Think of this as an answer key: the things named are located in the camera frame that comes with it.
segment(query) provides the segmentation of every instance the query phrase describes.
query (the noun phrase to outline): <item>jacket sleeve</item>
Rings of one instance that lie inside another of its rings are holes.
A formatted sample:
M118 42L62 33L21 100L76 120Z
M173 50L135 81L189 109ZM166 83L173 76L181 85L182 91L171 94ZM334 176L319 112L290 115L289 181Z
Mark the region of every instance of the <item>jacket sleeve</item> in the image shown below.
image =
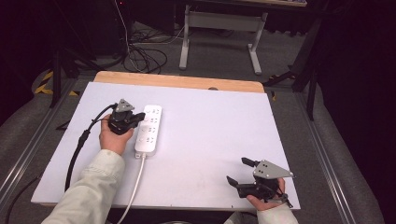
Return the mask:
M257 219L259 224L298 224L286 203L265 211L257 211Z
M120 155L100 150L43 223L105 223L124 168Z

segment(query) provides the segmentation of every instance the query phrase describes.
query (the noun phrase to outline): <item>hand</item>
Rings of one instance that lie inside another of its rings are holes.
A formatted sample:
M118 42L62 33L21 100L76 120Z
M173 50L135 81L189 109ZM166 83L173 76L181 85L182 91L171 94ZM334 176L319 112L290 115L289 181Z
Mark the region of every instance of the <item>hand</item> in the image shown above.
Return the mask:
M278 191L278 193L284 193L285 192L285 180L283 178L279 178L278 180L279 183L279 188L281 191ZM280 206L282 203L265 203L261 201L260 199L254 197L253 195L248 195L247 200L257 209L257 211L265 211L271 208L275 208Z
M110 115L106 115L101 121L102 131L99 134L100 146L102 149L108 149L122 155L125 150L126 142L134 134L134 129L130 129L122 135L117 135L108 128L109 119Z

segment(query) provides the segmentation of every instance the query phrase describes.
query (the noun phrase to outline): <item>white power strip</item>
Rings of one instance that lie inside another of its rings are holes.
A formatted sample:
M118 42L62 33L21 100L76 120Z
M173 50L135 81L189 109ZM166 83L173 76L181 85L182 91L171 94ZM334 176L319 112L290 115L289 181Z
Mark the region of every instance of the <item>white power strip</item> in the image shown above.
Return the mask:
M134 145L135 157L153 156L157 145L158 131L160 130L161 114L163 108L159 105L146 105L145 119L139 123L139 131Z

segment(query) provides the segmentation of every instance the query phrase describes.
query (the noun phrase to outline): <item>finger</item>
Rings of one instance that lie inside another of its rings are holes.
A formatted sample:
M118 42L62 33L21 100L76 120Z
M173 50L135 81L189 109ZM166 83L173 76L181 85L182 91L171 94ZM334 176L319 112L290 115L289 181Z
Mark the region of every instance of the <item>finger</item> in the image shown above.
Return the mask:
M133 128L129 129L128 132L125 133L125 135L127 135L128 138L131 138L132 135L134 135L134 129Z
M247 200L257 209L260 211L260 208L262 207L262 201L253 195L248 195Z
M100 122L102 130L107 130L108 129L108 120L109 119L110 119L110 115L109 114L102 118L102 120Z
M284 193L286 187L285 180L283 178L278 178L277 183L279 184L279 189Z

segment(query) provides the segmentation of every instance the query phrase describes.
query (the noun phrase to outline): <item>gray carpet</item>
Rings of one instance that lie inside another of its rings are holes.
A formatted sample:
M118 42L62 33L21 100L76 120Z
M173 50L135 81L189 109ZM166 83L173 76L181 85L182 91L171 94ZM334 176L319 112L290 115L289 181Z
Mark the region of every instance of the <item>gray carpet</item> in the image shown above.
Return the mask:
M290 37L287 34L264 32L257 48L263 75L255 76L247 51L247 43L250 43L253 38L254 34L242 32L234 32L229 37L220 37L213 32L196 31L191 36L190 57L185 71L178 69L181 40L177 39L168 45L146 45L145 48L160 49L166 53L168 63L163 67L163 74L264 82L271 75L280 75L289 70L288 65L293 63L304 41L303 36ZM152 56L161 60L159 55L153 54ZM121 65L108 70L124 71ZM93 77L80 76L74 90L83 91L87 82L92 79ZM295 212L295 216L300 223L343 223L318 160L312 135L304 119L304 112L298 105L295 93L288 88L289 84L290 80L286 80L276 88L267 88L266 91L283 90L276 91L276 100L271 100L271 106L290 169L298 176L294 181L302 209ZM46 94L36 94L31 102L17 111L0 128L2 139L0 142L0 169L2 171L0 180L4 180L7 171L29 143L35 129L47 112L50 97ZM78 100L79 96L66 98L44 136L43 144L8 200L7 208L16 193L47 166L63 135L62 131L55 131L55 128L72 118ZM320 90L318 90L314 111L314 123L343 186L356 223L384 223L372 192L351 159L343 139L322 103ZM30 203L36 185L37 182L19 198L13 208L10 223L40 223L50 213L51 208ZM7 209L1 211L0 222L5 221L6 213Z

